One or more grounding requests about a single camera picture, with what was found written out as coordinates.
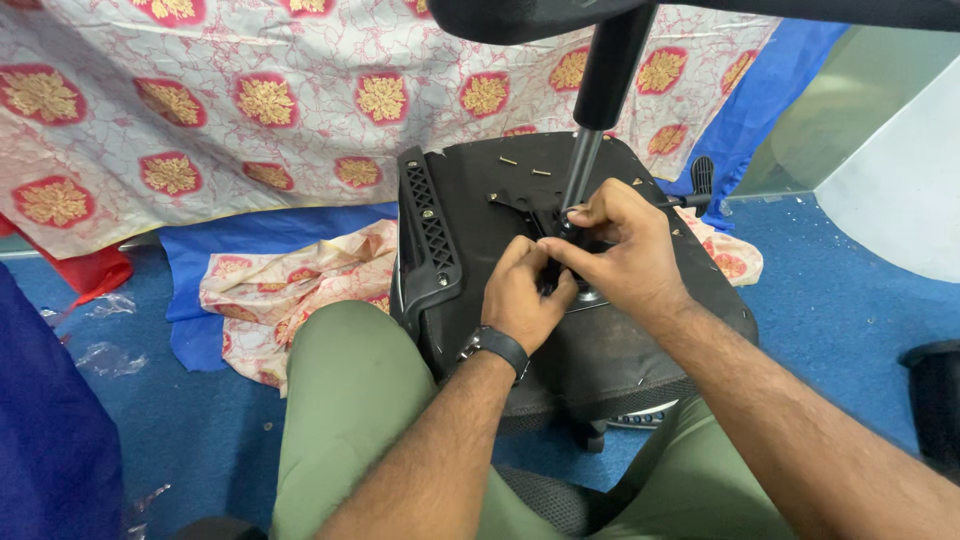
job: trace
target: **glass wall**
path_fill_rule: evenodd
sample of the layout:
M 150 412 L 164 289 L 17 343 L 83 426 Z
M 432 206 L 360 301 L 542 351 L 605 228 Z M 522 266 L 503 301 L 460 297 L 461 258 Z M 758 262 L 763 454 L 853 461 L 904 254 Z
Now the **glass wall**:
M 732 195 L 813 189 L 958 55 L 960 34 L 852 26 Z

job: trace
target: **green pants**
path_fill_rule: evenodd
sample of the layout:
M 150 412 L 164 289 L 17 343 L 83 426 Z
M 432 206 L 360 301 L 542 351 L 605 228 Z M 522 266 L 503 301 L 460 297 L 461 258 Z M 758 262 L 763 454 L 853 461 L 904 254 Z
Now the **green pants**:
M 416 346 L 363 302 L 318 309 L 287 365 L 272 537 L 320 527 L 437 389 Z M 631 500 L 595 538 L 791 538 L 703 400 L 673 407 L 612 494 Z M 478 538 L 563 538 L 491 468 Z

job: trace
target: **chair wheel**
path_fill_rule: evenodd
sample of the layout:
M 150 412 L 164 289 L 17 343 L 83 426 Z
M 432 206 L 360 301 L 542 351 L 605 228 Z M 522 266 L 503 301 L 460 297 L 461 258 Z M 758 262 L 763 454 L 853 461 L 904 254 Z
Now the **chair wheel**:
M 604 446 L 603 433 L 600 433 L 600 435 L 596 437 L 587 438 L 587 452 L 591 454 L 600 454 L 601 452 L 603 452 L 603 446 Z

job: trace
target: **wristwatch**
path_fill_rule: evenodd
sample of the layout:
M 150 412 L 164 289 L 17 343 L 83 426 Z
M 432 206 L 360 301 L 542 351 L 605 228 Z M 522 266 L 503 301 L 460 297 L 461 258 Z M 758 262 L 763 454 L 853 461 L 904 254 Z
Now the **wristwatch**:
M 515 339 L 491 327 L 481 325 L 477 327 L 477 330 L 473 331 L 473 334 L 467 339 L 467 343 L 460 352 L 460 357 L 457 361 L 462 362 L 480 350 L 490 351 L 507 360 L 507 363 L 514 366 L 514 370 L 516 371 L 514 386 L 520 384 L 523 375 L 527 373 L 530 358 Z

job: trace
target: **blue floor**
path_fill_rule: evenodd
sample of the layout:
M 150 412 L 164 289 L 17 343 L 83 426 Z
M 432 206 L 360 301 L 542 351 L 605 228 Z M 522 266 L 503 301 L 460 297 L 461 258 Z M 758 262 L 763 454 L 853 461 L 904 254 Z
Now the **blue floor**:
M 906 372 L 907 349 L 960 336 L 960 285 L 901 270 L 840 233 L 813 196 L 776 202 L 731 201 L 734 234 L 764 255 L 760 282 L 740 289 L 760 328 L 764 349 L 894 443 L 916 441 Z M 99 341 L 145 354 L 135 375 L 85 374 L 120 429 L 128 498 L 169 483 L 145 515 L 149 538 L 166 538 L 209 515 L 270 523 L 285 403 L 273 388 L 230 370 L 188 373 L 170 350 L 164 312 L 172 283 L 159 248 L 131 252 L 136 273 L 120 292 L 135 314 L 104 319 L 81 307 L 58 328 L 70 333 L 75 356 Z M 74 294 L 42 259 L 9 261 L 38 307 L 63 308 Z M 497 440 L 493 461 L 595 488 L 612 486 L 646 439 L 639 430 L 612 431 L 602 454 L 583 454 L 564 430 Z

